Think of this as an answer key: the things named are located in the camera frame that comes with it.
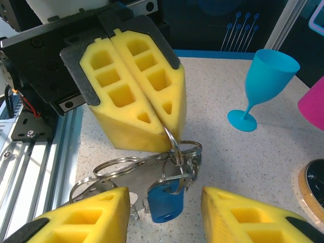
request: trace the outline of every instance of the glass stem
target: glass stem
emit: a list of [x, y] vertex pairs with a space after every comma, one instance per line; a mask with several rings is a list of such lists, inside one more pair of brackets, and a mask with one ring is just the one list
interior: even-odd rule
[[242, 119], [245, 119], [245, 117], [247, 116], [247, 114], [250, 112], [250, 110], [252, 109], [253, 105], [248, 105], [246, 111], [244, 112]]

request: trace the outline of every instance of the blue key fob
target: blue key fob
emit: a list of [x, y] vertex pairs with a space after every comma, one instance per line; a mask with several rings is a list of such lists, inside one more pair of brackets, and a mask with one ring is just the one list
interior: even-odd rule
[[151, 189], [147, 194], [147, 201], [151, 211], [151, 217], [154, 223], [165, 223], [178, 217], [183, 210], [184, 188], [179, 194], [170, 194], [170, 191], [176, 191], [179, 186], [179, 180], [161, 184]]

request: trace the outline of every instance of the white speckled countertop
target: white speckled countertop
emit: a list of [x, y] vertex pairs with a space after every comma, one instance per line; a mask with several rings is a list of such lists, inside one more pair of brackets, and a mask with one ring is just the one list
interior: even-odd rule
[[[245, 109], [244, 82], [251, 61], [181, 58], [186, 70], [187, 120], [184, 140], [203, 145], [197, 181], [185, 194], [176, 219], [155, 224], [143, 210], [130, 219], [127, 242], [205, 242], [200, 196], [214, 186], [278, 206], [305, 217], [324, 231], [300, 198], [298, 173], [309, 161], [324, 158], [324, 132], [299, 113], [298, 100], [308, 88], [294, 77], [273, 100], [254, 107], [258, 128], [245, 133], [227, 121], [232, 109]], [[76, 180], [90, 176], [98, 164], [147, 153], [113, 149], [85, 107]]]

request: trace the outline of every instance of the pink cup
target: pink cup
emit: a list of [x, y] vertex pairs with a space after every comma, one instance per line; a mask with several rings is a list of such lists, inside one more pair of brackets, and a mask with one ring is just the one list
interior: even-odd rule
[[298, 108], [310, 123], [324, 130], [324, 76], [298, 101]]

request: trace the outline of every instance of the blue plastic wine glass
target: blue plastic wine glass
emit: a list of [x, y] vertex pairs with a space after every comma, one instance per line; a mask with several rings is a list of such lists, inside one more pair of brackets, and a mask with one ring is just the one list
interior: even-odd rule
[[244, 132], [257, 128], [257, 122], [249, 114], [253, 106], [276, 97], [299, 70], [299, 63], [285, 53], [275, 50], [258, 50], [247, 74], [245, 92], [248, 108], [232, 110], [227, 118], [233, 127]]

